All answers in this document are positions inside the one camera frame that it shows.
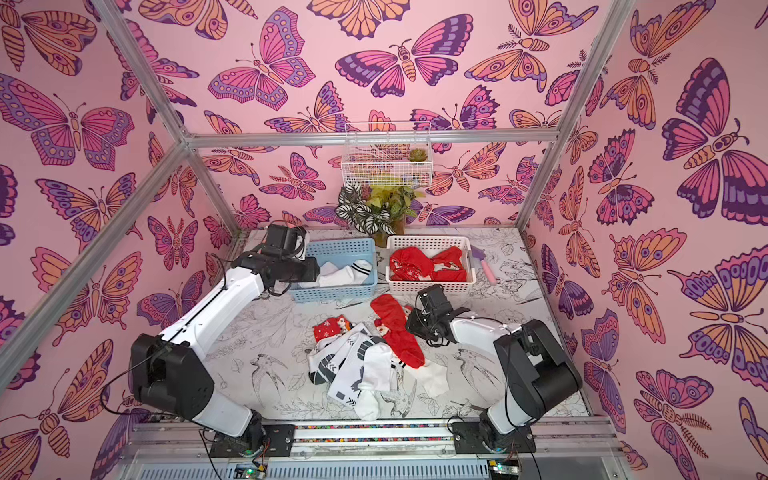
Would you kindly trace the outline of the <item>red snowflake sock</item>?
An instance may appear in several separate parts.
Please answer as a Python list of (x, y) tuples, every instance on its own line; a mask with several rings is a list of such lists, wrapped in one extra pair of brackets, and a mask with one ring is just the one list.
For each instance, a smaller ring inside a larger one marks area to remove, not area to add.
[(335, 338), (345, 334), (352, 328), (352, 323), (341, 315), (339, 317), (328, 318), (324, 322), (315, 325), (313, 327), (313, 335), (316, 342), (321, 342), (322, 340)]

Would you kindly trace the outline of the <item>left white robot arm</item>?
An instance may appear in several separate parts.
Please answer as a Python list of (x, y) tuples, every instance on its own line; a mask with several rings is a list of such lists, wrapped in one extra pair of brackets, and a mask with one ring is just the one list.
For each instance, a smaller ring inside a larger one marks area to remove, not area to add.
[(262, 417), (220, 392), (204, 365), (209, 350), (236, 316), (264, 293), (313, 282), (320, 267), (307, 254), (309, 234), (273, 223), (262, 241), (240, 254), (200, 302), (156, 336), (140, 335), (131, 347), (134, 397), (142, 404), (210, 429), (255, 450), (264, 441)]

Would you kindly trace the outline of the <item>white plastic basket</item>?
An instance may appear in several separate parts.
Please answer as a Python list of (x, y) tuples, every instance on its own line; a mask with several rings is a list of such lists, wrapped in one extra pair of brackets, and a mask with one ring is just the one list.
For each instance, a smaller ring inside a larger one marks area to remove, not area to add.
[(446, 293), (467, 294), (476, 283), (467, 237), (395, 235), (388, 238), (386, 249), (386, 281), (393, 294), (417, 293), (433, 285), (441, 285)]

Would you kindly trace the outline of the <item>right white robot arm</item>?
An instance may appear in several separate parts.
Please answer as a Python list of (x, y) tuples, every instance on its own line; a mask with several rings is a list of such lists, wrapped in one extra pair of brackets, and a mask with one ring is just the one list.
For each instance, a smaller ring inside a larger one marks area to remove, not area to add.
[(504, 375), (504, 396), (479, 415), (479, 436), (491, 452), (535, 450), (531, 426), (583, 387), (570, 356), (548, 326), (533, 319), (518, 326), (452, 306), (440, 285), (416, 295), (407, 330), (429, 346), (450, 344), (494, 355)]

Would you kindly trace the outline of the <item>white ankle sock black stripes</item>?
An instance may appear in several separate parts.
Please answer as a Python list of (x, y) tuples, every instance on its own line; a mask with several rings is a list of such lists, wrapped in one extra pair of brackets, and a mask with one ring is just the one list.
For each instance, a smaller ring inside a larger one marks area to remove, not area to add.
[(410, 371), (429, 397), (439, 397), (449, 391), (448, 369), (445, 366), (426, 361), (421, 367), (411, 368)]

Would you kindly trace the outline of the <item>light blue plastic basket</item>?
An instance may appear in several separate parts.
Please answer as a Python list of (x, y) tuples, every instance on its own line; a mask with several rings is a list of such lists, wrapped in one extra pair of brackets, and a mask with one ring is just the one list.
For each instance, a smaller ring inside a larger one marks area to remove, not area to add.
[(315, 281), (294, 284), (290, 294), (297, 303), (366, 299), (378, 282), (374, 240), (350, 238), (311, 241), (307, 254), (320, 266)]

